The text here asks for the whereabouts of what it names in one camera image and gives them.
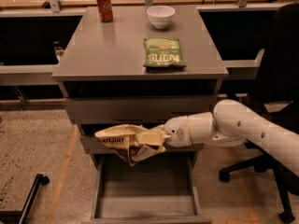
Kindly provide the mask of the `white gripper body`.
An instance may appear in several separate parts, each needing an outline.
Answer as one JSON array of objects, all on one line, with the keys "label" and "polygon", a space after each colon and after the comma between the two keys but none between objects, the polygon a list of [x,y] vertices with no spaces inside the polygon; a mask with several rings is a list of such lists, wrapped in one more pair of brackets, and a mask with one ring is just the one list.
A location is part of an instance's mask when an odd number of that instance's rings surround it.
[{"label": "white gripper body", "polygon": [[187,127],[187,116],[168,120],[164,129],[169,135],[166,143],[171,147],[188,147],[191,144],[190,134]]}]

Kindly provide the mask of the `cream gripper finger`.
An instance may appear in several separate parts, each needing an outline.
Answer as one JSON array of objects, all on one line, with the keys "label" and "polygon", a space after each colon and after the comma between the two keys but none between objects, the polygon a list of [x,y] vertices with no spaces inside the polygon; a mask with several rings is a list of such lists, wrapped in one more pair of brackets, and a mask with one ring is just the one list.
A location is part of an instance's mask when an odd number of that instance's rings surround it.
[{"label": "cream gripper finger", "polygon": [[150,146],[161,146],[169,138],[170,135],[161,130],[148,130],[135,136],[138,144]]}]

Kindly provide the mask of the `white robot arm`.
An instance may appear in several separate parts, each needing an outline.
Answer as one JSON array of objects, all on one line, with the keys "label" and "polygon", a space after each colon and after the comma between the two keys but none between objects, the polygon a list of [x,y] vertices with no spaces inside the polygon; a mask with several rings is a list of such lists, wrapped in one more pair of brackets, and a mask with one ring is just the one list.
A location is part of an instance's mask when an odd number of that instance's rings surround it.
[{"label": "white robot arm", "polygon": [[171,147],[195,144],[235,147],[245,141],[299,175],[299,134],[264,119],[234,100],[218,102],[211,112],[172,118],[136,136],[139,144],[167,143]]}]

